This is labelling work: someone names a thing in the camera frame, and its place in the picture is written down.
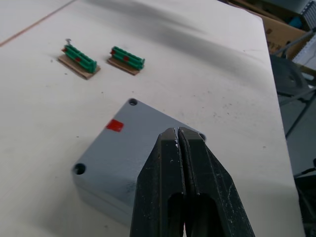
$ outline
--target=table surface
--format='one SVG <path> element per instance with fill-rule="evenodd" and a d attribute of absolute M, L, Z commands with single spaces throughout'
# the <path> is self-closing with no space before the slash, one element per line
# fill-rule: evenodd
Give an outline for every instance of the table surface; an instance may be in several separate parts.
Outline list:
<path fill-rule="evenodd" d="M 210 0 L 67 2 L 0 2 L 0 43 L 60 8 L 0 48 L 1 236 L 129 235 L 70 170 L 130 97 L 206 135 L 256 237 L 304 236 L 260 18 Z M 101 66 L 90 80 L 56 61 L 65 38 Z M 106 64 L 114 45 L 144 70 Z"/>

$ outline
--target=screw hole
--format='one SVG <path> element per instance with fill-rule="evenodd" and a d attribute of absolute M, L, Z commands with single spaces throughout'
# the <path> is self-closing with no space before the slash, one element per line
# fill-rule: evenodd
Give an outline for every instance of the screw hole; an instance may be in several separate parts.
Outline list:
<path fill-rule="evenodd" d="M 85 172 L 85 165 L 84 164 L 81 164 L 81 163 L 79 163 L 79 164 L 76 164 L 75 165 L 75 167 L 74 167 L 74 172 L 75 172 L 75 174 L 77 174 L 77 175 L 81 175 L 81 174 L 83 174 L 84 172 Z"/>
<path fill-rule="evenodd" d="M 134 98 L 129 99 L 128 102 L 129 102 L 129 104 L 132 105 L 132 106 L 137 105 L 137 100 L 134 99 Z"/>
<path fill-rule="evenodd" d="M 204 142 L 206 142 L 206 136 L 203 133 L 199 133 L 199 135 L 201 136 L 201 138 L 204 140 Z"/>

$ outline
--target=green terminal block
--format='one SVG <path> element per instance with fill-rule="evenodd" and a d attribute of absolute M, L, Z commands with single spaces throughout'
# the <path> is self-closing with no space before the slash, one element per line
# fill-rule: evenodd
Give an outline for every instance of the green terminal block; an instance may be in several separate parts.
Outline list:
<path fill-rule="evenodd" d="M 97 62 L 90 59 L 85 54 L 81 53 L 71 44 L 65 45 L 62 51 L 73 61 L 77 62 L 80 66 L 82 66 L 88 73 L 95 73 L 97 68 Z"/>
<path fill-rule="evenodd" d="M 112 48 L 111 54 L 115 59 L 126 63 L 127 65 L 139 71 L 144 68 L 145 59 L 136 57 L 135 55 L 120 49 L 119 47 L 114 46 Z"/>

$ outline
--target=red tape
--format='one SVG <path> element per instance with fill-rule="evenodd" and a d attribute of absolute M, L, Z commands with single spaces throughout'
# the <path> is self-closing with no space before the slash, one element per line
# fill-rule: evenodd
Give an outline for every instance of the red tape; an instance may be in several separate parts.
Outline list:
<path fill-rule="evenodd" d="M 115 132 L 121 132 L 124 127 L 124 123 L 117 121 L 115 119 L 111 120 L 106 126 L 107 129 L 113 130 Z"/>

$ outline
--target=clamp jaw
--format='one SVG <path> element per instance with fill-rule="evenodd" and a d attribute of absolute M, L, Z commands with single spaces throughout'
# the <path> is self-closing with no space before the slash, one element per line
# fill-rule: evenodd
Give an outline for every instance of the clamp jaw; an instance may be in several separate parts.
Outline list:
<path fill-rule="evenodd" d="M 234 182 L 194 131 L 159 135 L 136 186 L 130 237 L 254 237 Z"/>

